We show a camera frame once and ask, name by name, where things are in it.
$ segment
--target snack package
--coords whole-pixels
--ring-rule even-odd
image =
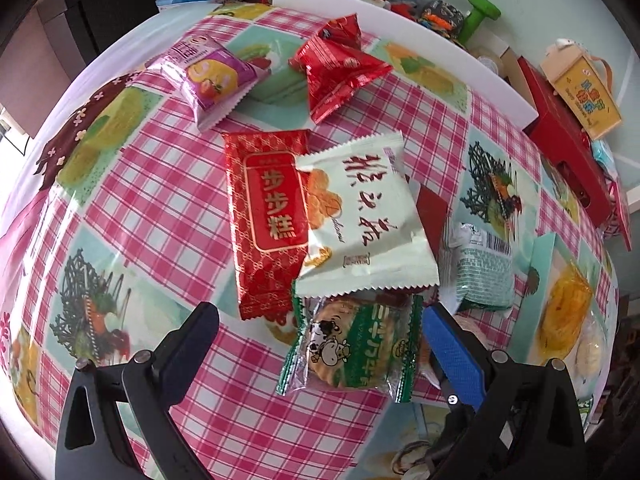
[[[344,46],[349,46],[357,50],[362,49],[362,32],[358,25],[358,19],[355,14],[345,16],[343,18],[336,18],[335,20],[329,20],[326,25],[318,30],[316,33],[318,38],[328,41],[335,41]],[[305,67],[300,64],[300,51],[301,46],[295,55],[289,59],[289,65],[292,69],[298,72],[305,72]]]
[[[391,306],[372,294],[294,298],[298,340],[280,374],[279,394],[376,388],[394,402],[411,400],[422,298],[408,296],[402,306]]]
[[[334,38],[346,40],[344,36]],[[359,49],[319,36],[313,36],[299,49],[292,65],[306,71],[309,109],[316,124],[351,99],[357,89],[393,70],[389,63]]]
[[[156,58],[149,70],[161,73],[180,90],[200,131],[229,115],[264,76],[263,70],[202,33],[184,36]]]
[[[538,344],[542,362],[564,359],[574,347],[587,314],[593,291],[573,262],[564,268],[546,300]]]
[[[296,158],[309,174],[308,255],[296,295],[426,287],[438,267],[402,172],[399,132],[352,140]]]
[[[456,323],[460,326],[462,330],[467,330],[471,332],[478,338],[478,341],[482,343],[482,346],[485,348],[489,348],[489,341],[480,330],[480,327],[474,322],[471,318],[464,316],[454,316],[453,319],[456,320]],[[418,358],[418,369],[420,373],[424,375],[433,386],[436,388],[440,388],[440,381],[438,380],[433,367],[431,366],[431,347],[424,336],[420,337],[420,351]]]
[[[508,242],[474,225],[458,224],[448,245],[441,259],[446,268],[440,301],[449,312],[513,305],[515,274]]]
[[[602,326],[590,311],[582,325],[575,353],[575,370],[584,381],[600,374],[607,352],[606,343]]]
[[[240,317],[291,309],[306,255],[304,185],[294,158],[306,130],[222,134]]]

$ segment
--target white board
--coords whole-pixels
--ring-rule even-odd
[[[363,32],[394,41],[434,62],[493,104],[519,129],[538,116],[513,88],[473,56],[418,23],[360,0],[273,0],[277,7],[309,12],[327,19],[357,13]]]

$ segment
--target barcode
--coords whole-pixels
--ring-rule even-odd
[[[511,254],[511,246],[509,243],[504,240],[500,240],[500,238],[492,235],[491,233],[486,233],[486,246],[497,253]]]

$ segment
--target green snack package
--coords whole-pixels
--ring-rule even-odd
[[[509,243],[471,224],[460,224],[451,245],[458,252],[459,310],[511,307],[515,300],[515,275]]]
[[[298,339],[285,359],[277,393],[378,389],[409,402],[417,366],[422,298],[383,303],[360,291],[322,300],[294,297]]]

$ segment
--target blue gripper pad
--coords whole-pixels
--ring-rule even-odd
[[[460,401],[477,412],[486,394],[482,369],[434,308],[422,313],[422,334]]]

